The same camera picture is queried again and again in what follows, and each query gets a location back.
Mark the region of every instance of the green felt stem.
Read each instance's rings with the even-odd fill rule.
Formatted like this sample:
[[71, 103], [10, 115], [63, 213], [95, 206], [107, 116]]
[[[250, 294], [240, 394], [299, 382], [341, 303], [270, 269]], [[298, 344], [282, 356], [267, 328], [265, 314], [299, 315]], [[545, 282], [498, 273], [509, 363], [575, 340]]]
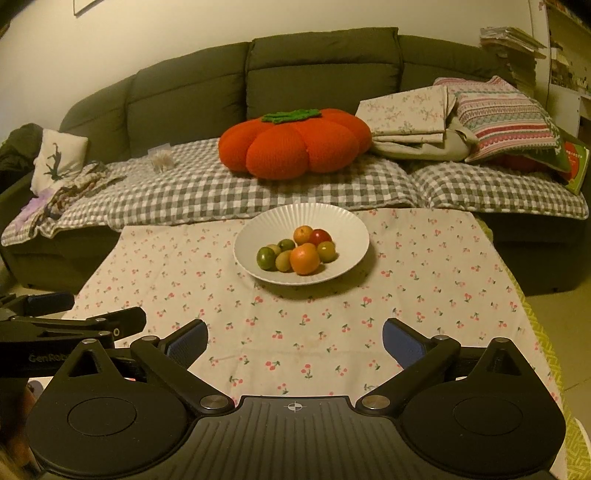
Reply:
[[312, 110], [294, 110], [293, 112], [268, 113], [261, 118], [262, 122], [270, 122], [275, 125], [286, 124], [289, 122], [301, 122], [309, 118], [322, 116], [322, 112], [317, 109]]

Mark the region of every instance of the floor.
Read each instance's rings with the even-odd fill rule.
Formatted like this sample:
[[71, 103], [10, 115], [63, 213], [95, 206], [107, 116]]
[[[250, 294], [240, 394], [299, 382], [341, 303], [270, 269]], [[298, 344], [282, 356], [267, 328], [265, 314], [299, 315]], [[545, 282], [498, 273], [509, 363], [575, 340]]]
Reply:
[[[43, 293], [22, 287], [12, 291]], [[566, 400], [591, 434], [591, 275], [576, 290], [528, 297], [528, 301], [560, 359]]]

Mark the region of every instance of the picture frame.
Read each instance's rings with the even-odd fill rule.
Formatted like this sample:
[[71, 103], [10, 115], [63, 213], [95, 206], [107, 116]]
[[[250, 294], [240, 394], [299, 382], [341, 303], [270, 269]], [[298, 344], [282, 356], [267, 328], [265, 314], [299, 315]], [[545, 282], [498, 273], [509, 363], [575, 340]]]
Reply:
[[88, 12], [96, 4], [102, 2], [102, 0], [72, 0], [72, 8], [74, 10], [74, 16], [79, 17], [82, 14]]

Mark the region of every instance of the white plate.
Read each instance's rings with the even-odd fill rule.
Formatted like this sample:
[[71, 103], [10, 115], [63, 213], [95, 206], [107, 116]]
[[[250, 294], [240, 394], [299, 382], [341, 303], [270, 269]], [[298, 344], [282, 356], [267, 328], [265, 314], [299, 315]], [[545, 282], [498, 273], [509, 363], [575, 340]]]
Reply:
[[[312, 275], [260, 269], [256, 264], [259, 249], [284, 238], [293, 239], [295, 229], [301, 225], [326, 230], [335, 242], [338, 258], [321, 265]], [[249, 220], [236, 237], [234, 257], [244, 270], [260, 280], [277, 285], [312, 285], [351, 270], [365, 256], [368, 247], [367, 227], [351, 212], [326, 203], [295, 203], [273, 208]]]

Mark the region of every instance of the circular pad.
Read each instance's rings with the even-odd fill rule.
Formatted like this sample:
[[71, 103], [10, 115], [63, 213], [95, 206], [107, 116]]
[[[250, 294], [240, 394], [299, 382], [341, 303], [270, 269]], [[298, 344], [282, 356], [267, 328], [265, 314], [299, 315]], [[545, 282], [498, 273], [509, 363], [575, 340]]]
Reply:
[[453, 416], [469, 432], [488, 436], [512, 432], [523, 419], [517, 406], [493, 397], [468, 398], [456, 405]]
[[82, 435], [106, 437], [125, 430], [136, 416], [134, 405], [128, 401], [103, 397], [79, 403], [68, 415], [68, 422]]
[[68, 478], [118, 478], [171, 453], [187, 429], [187, 413], [171, 393], [121, 379], [51, 385], [27, 420], [31, 450], [51, 473]]
[[507, 377], [445, 382], [413, 397], [400, 418], [408, 445], [460, 476], [513, 478], [549, 468], [564, 420], [551, 399], [540, 401], [538, 390], [519, 390], [519, 377]]

